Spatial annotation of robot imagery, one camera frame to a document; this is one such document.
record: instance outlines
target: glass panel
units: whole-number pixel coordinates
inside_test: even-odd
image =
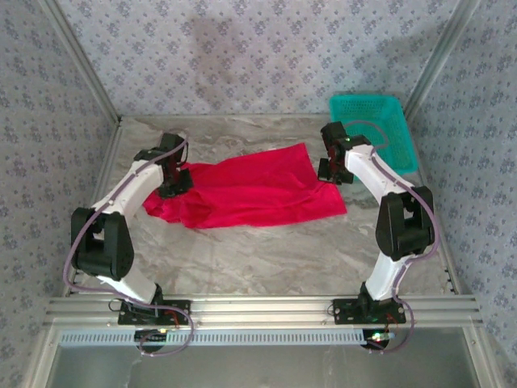
[[[190,347],[148,358],[130,347],[60,348],[48,388],[479,386],[463,331],[417,330],[391,355],[356,346]]]

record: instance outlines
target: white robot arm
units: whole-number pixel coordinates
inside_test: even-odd
[[[322,138],[329,158],[320,160],[318,178],[341,184],[352,183],[357,176],[380,205],[376,224],[380,253],[376,265],[363,283],[357,301],[345,300],[341,304],[339,300],[334,301],[334,318],[338,322],[339,313],[335,311],[344,310],[336,306],[351,306],[347,308],[347,320],[357,318],[363,323],[377,323],[385,319],[386,314],[396,314],[400,310],[392,296],[396,278],[403,276],[401,268],[408,259],[422,254],[435,241],[429,214],[403,187],[417,193],[431,211],[432,193],[425,186],[414,188],[382,159],[376,158],[374,163],[374,148],[368,139],[362,135],[348,136],[340,122],[326,125],[322,129]]]
[[[72,216],[73,241],[86,220],[108,203],[83,237],[72,265],[96,276],[117,291],[147,304],[155,301],[156,296],[161,295],[161,290],[132,265],[134,251],[128,225],[154,190],[158,190],[162,197],[172,197],[192,186],[189,171],[179,170],[183,164],[183,150],[143,168],[150,160],[171,151],[182,142],[180,136],[165,133],[159,147],[142,150],[135,156],[126,176],[102,200],[90,209],[76,209]],[[123,187],[123,182],[130,175],[135,176]],[[116,200],[110,200],[116,192]]]

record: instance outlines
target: plastic basket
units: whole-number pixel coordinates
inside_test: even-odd
[[[379,156],[399,175],[418,169],[418,161],[407,128],[406,118],[398,99],[391,95],[335,95],[330,98],[330,118],[346,124],[367,120],[379,125],[389,139],[389,146],[379,150]],[[378,131],[369,125],[355,124],[347,133],[364,135],[374,146],[384,143]]]

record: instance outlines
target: cable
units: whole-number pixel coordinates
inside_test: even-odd
[[[406,274],[407,268],[409,268],[411,264],[414,264],[414,263],[417,263],[419,261],[423,261],[423,260],[429,259],[431,256],[433,256],[434,253],[436,253],[436,251],[438,250],[438,245],[439,245],[439,226],[438,226],[438,221],[436,220],[435,215],[433,214],[433,212],[432,212],[431,208],[429,207],[429,205],[427,204],[427,202],[419,194],[417,194],[412,188],[410,188],[406,184],[398,181],[398,179],[395,176],[392,176],[389,172],[387,172],[381,166],[381,164],[376,160],[376,158],[378,156],[377,151],[378,150],[382,150],[382,149],[384,149],[384,148],[389,146],[389,139],[386,136],[386,133],[382,130],[382,128],[379,125],[377,125],[375,123],[372,123],[371,121],[366,121],[366,120],[354,120],[354,121],[351,121],[349,123],[346,123],[343,126],[343,128],[346,129],[347,127],[349,127],[351,125],[355,125],[355,124],[369,125],[369,126],[375,128],[380,133],[380,135],[384,138],[384,140],[385,140],[384,144],[374,146],[373,149],[372,149],[372,152],[370,153],[370,157],[372,158],[373,165],[387,179],[389,179],[391,182],[396,184],[399,188],[402,188],[402,189],[406,190],[409,194],[411,194],[411,196],[424,208],[424,210],[426,211],[427,215],[431,219],[431,224],[433,225],[433,231],[435,232],[435,242],[434,242],[431,250],[429,252],[427,252],[427,253],[424,253],[423,255],[407,259],[405,261],[405,263],[402,265],[402,267],[399,270],[398,274],[395,276],[395,280],[393,281],[393,285],[392,285],[392,288],[391,288],[391,290],[392,290],[392,298],[393,298],[393,300],[396,303],[402,304],[406,308],[406,310],[408,310],[408,312],[410,313],[410,331],[409,331],[408,335],[404,338],[404,340],[401,343],[399,343],[399,345],[397,345],[395,348],[388,349],[388,350],[384,350],[384,349],[380,350],[381,354],[382,353],[391,353],[391,352],[396,352],[397,350],[400,350],[400,349],[404,348],[407,345],[409,339],[411,338],[411,336],[414,333],[414,312],[413,312],[413,309],[411,309],[411,306],[410,306],[410,304],[408,302],[406,302],[403,299],[400,299],[398,297],[398,295],[397,295],[398,286],[401,283],[402,278]]]
[[[104,205],[101,205],[97,210],[95,210],[94,214],[85,222],[84,226],[79,231],[78,236],[75,238],[74,242],[72,243],[72,247],[70,248],[69,254],[66,256],[65,266],[63,267],[63,281],[65,282],[65,284],[68,287],[70,287],[71,289],[73,289],[75,291],[82,291],[82,292],[87,292],[87,293],[106,293],[106,291],[108,291],[109,293],[112,293],[116,297],[120,297],[120,298],[124,299],[127,302],[131,302],[133,305],[137,305],[137,306],[145,307],[145,308],[150,308],[150,309],[156,309],[156,310],[174,311],[175,313],[181,314],[182,316],[184,316],[187,319],[188,326],[190,327],[191,330],[189,332],[187,340],[181,346],[179,346],[178,348],[176,348],[174,350],[171,350],[170,352],[147,353],[147,352],[145,352],[143,350],[143,347],[142,347],[143,343],[141,341],[141,345],[139,346],[139,349],[141,351],[141,355],[142,356],[149,356],[149,357],[172,356],[173,354],[177,354],[177,353],[181,352],[183,349],[185,349],[190,344],[192,339],[194,338],[194,330],[195,330],[194,322],[192,321],[192,318],[190,317],[190,315],[187,314],[182,309],[179,309],[177,307],[165,306],[165,305],[151,305],[149,303],[141,302],[141,301],[135,299],[134,297],[130,297],[129,295],[126,295],[124,293],[120,293],[119,291],[116,291],[114,289],[101,289],[101,288],[83,287],[81,285],[75,285],[75,284],[73,284],[69,280],[68,274],[69,274],[70,267],[72,265],[72,259],[74,258],[75,251],[78,249],[79,243],[81,242],[81,240],[84,237],[85,233],[88,231],[88,228],[90,228],[90,226],[102,214],[102,212],[108,206],[110,206],[113,203],[113,201],[117,198],[117,196],[131,183],[131,181],[133,179],[135,179],[135,177],[138,174],[140,174],[143,170],[145,170],[147,167],[149,167],[150,165],[154,164],[155,162],[158,162],[158,161],[160,161],[160,160],[162,160],[164,158],[168,158],[171,155],[173,155],[176,152],[178,152],[179,150],[181,150],[187,144],[187,138],[188,138],[188,136],[185,137],[185,140],[183,140],[183,142],[180,145],[178,145],[177,147],[173,148],[171,151],[168,151],[168,152],[164,153],[163,155],[159,155],[156,158],[153,158],[153,159],[149,160],[148,162],[142,164],[130,176],[128,176],[127,179],[122,181],[120,186],[108,198],[106,203],[104,203]]]

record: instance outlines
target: gray floor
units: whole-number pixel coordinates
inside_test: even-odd
[[[162,131],[169,130],[190,135],[190,162],[215,163],[304,142],[317,167],[326,155],[319,130],[327,121],[327,116],[124,118],[108,186],[118,183],[139,150],[156,146]],[[379,253],[378,204],[361,183],[340,191],[346,216],[271,228],[189,230],[140,209],[130,227],[136,265],[166,293],[357,293]],[[441,255],[414,265],[401,293],[444,293],[448,278],[443,269]]]

